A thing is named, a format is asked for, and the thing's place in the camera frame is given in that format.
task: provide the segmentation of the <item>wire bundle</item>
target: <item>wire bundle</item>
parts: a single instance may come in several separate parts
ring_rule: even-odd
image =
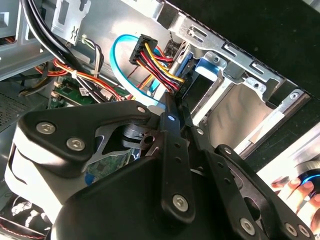
[[[94,76],[91,76],[89,74],[86,74],[86,73],[83,73],[83,72],[80,72],[80,71],[77,71],[77,70],[74,70],[72,69],[71,67],[67,66],[67,65],[64,65],[62,64],[61,62],[59,62],[58,59],[54,59],[53,60],[53,64],[58,67],[58,68],[61,68],[62,70],[70,73],[72,75],[73,78],[82,78],[82,79],[85,79],[86,81],[89,81],[89,82],[92,82],[94,84],[97,84],[98,86],[100,86],[102,89],[105,89],[107,91],[109,91],[117,101],[122,101],[122,98],[121,96],[111,87],[109,86],[107,83],[105,83],[104,81],[94,77]]]
[[[172,75],[167,71],[167,69],[163,66],[163,63],[171,63],[173,61],[172,58],[166,57],[162,51],[160,51],[163,56],[156,56],[152,53],[149,45],[147,43],[144,44],[145,49],[141,51],[141,57],[137,61],[137,63],[146,69],[154,78],[159,80],[168,92],[176,92],[180,88],[180,84],[184,82],[182,78]]]
[[[78,62],[71,51],[65,45],[63,45],[58,40],[58,38],[49,30],[48,26],[42,19],[34,0],[20,0],[20,2],[26,21],[35,38],[63,65],[68,65],[76,71],[85,73],[85,69]],[[92,98],[97,103],[107,102],[107,99],[102,95],[95,84],[85,81],[78,75],[75,77],[75,79],[83,88],[88,91],[90,96],[92,96]]]
[[[102,53],[101,47],[94,41],[88,39],[85,35],[82,36],[82,39],[79,42],[82,42],[92,50],[95,50],[95,68],[93,74],[95,78],[98,78],[105,62],[105,56]]]

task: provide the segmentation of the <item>cable connector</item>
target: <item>cable connector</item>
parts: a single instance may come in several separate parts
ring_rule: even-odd
[[[145,43],[147,43],[149,45],[152,52],[154,52],[156,46],[158,45],[157,40],[153,39],[150,36],[141,34],[137,44],[134,47],[133,53],[131,54],[131,57],[129,59],[129,62],[132,65],[139,66],[139,64],[137,63],[137,60],[139,60],[139,57],[141,57],[141,51],[144,50]]]

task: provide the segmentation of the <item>orange wire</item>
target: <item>orange wire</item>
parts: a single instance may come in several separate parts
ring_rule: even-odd
[[[38,66],[36,66],[34,69],[37,70],[37,71],[38,71],[39,73],[41,73],[41,74],[44,73],[44,71],[43,71],[40,67],[38,67]],[[47,76],[48,76],[48,77],[59,77],[59,76],[64,76],[64,75],[66,75],[66,74],[67,74],[67,72],[64,71],[64,70],[60,70],[60,71],[48,71]]]
[[[56,58],[53,60],[53,64],[56,67],[61,68],[61,69],[63,69],[64,71],[66,71],[68,73],[73,74],[75,72],[71,67],[62,64]],[[105,83],[104,81],[101,81],[100,79],[98,79],[98,78],[96,78],[94,76],[91,76],[91,75],[88,75],[86,73],[79,72],[79,71],[76,71],[75,74],[77,76],[81,77],[81,78],[84,78],[84,79],[86,79],[86,80],[88,80],[90,82],[93,82],[93,83],[99,85],[103,89],[106,89],[107,91],[109,91],[116,98],[117,101],[122,101],[122,99],[119,96],[119,94],[111,86],[109,86],[107,83]]]

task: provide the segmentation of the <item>yellow wire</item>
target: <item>yellow wire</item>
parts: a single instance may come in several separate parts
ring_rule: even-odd
[[[39,87],[45,80],[47,80],[47,77],[45,77],[42,81],[38,82],[33,88]]]
[[[145,45],[145,48],[146,48],[146,50],[148,51],[149,55],[151,56],[152,61],[158,66],[158,68],[160,68],[160,69],[163,71],[164,74],[166,74],[168,77],[173,78],[173,79],[175,79],[175,80],[177,80],[177,81],[179,81],[179,82],[181,82],[181,83],[184,83],[184,82],[185,82],[182,78],[177,77],[177,76],[172,75],[171,73],[169,73],[169,72],[157,61],[157,59],[156,59],[155,56],[153,55],[153,53],[152,53],[152,51],[151,51],[148,43],[145,43],[144,45]]]
[[[144,68],[145,70],[147,70],[155,79],[158,79],[148,68],[146,68],[146,66],[144,66],[139,60],[137,60],[136,61],[139,65],[140,65],[140,67],[142,67],[142,68]],[[165,87],[165,89],[167,89],[168,90],[168,92],[170,92],[170,89],[166,86],[166,85],[164,85],[164,83],[163,82],[161,82],[162,83],[162,85]]]
[[[150,81],[154,78],[154,76],[150,75],[148,79],[145,81],[145,83],[140,87],[140,90],[142,90]]]

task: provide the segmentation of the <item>mounting hole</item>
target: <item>mounting hole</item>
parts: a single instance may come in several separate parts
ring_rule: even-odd
[[[146,110],[143,107],[140,107],[140,106],[138,106],[138,111],[143,113],[143,114],[146,112]]]
[[[147,137],[144,139],[144,143],[145,143],[145,144],[152,144],[154,141],[155,141],[155,138],[154,138],[153,136],[147,136]]]
[[[177,163],[179,163],[179,164],[182,163],[181,158],[180,158],[180,157],[177,157],[177,156],[175,157],[175,161],[176,161]]]
[[[228,178],[225,178],[224,181],[225,181],[227,184],[231,184],[231,181],[230,181]]]

